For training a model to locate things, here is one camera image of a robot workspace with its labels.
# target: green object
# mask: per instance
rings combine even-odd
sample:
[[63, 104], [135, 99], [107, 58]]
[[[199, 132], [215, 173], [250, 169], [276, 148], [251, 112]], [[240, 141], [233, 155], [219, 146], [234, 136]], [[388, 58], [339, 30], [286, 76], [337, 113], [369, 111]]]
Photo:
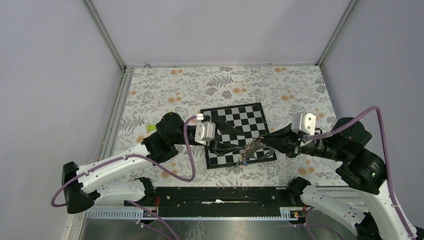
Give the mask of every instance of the green object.
[[156, 131], [156, 126], [152, 124], [147, 124], [147, 131]]

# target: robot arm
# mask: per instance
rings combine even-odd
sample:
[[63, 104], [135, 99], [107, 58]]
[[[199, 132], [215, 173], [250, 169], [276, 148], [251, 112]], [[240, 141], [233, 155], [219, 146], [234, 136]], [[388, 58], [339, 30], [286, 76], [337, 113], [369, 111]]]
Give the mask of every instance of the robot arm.
[[[352, 119], [339, 119], [333, 130]], [[298, 196], [297, 199], [293, 197], [294, 200], [302, 201], [331, 216], [350, 229], [358, 239], [408, 240], [408, 231], [414, 234], [413, 239], [423, 239], [423, 230], [414, 227], [400, 208], [409, 229], [404, 227], [390, 198], [386, 165], [379, 156], [364, 148], [372, 136], [359, 121], [327, 138], [310, 140], [310, 136], [314, 134], [315, 118], [310, 114], [297, 113], [291, 124], [260, 136], [259, 142], [289, 158], [306, 154], [342, 162], [335, 172], [350, 188], [357, 191], [369, 213], [318, 193], [316, 187], [301, 177], [294, 179], [287, 187], [294, 196]]]
[[[221, 135], [243, 135], [240, 130], [227, 124], [219, 116], [198, 114], [197, 125], [187, 127], [188, 143], [194, 146], [207, 146], [216, 155], [242, 150], [244, 146], [222, 144]], [[185, 144], [184, 122], [176, 113], [165, 114], [156, 124], [157, 131], [134, 147], [101, 161], [76, 165], [66, 163], [62, 170], [62, 185], [76, 176], [77, 180], [63, 189], [66, 208], [69, 214], [80, 213], [94, 204], [122, 203], [145, 198], [153, 198], [155, 190], [148, 178], [132, 182], [111, 182], [119, 176], [152, 167], [178, 154], [176, 144]]]

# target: gray wall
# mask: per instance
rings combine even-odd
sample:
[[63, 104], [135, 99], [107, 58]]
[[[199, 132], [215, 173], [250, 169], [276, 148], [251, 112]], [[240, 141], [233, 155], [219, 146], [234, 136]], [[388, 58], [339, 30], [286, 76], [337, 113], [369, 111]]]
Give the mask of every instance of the gray wall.
[[60, 239], [62, 165], [94, 161], [120, 70], [81, 0], [2, 1], [0, 16], [0, 239]]
[[[411, 222], [424, 227], [424, 1], [359, 1], [322, 74], [338, 117], [381, 107], [393, 186]], [[375, 113], [362, 121], [382, 156]]]
[[349, 0], [93, 0], [131, 64], [315, 63]]

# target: table surface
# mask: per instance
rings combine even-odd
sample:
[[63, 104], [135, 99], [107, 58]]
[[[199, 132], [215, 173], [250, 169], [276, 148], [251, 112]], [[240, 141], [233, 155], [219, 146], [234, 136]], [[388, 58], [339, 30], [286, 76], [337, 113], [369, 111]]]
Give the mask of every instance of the table surface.
[[[136, 68], [113, 154], [142, 142], [152, 134], [147, 125], [155, 125], [168, 112], [187, 119], [200, 109], [258, 102], [271, 132], [290, 124], [298, 112], [315, 114], [316, 126], [324, 132], [336, 122], [318, 66]], [[180, 154], [162, 165], [188, 178], [192, 170], [186, 147], [176, 147]], [[192, 182], [177, 180], [157, 167], [135, 170], [115, 181], [147, 177], [156, 187], [286, 186], [291, 178], [302, 176], [317, 186], [346, 185], [335, 173], [340, 163], [319, 157], [287, 158], [278, 152], [275, 161], [207, 169], [204, 147], [192, 149]]]

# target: chessboard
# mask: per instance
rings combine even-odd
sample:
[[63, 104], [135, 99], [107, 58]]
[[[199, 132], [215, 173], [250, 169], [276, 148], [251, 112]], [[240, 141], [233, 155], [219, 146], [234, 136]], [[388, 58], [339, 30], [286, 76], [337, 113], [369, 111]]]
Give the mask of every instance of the chessboard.
[[[223, 134], [221, 136], [221, 143], [223, 144], [245, 146], [259, 135], [267, 134], [270, 132], [268, 130], [264, 110], [260, 102], [244, 105], [208, 108], [202, 109], [200, 112], [209, 116], [221, 116], [228, 124], [244, 132], [244, 136], [231, 136], [228, 134]], [[252, 164], [277, 160], [275, 153], [268, 158], [259, 159], [268, 151], [268, 148], [258, 150], [254, 155], [255, 158], [247, 159], [246, 163]], [[223, 156], [217, 156], [210, 152], [206, 147], [205, 155], [207, 169], [235, 166], [240, 158], [239, 151], [227, 153]]]

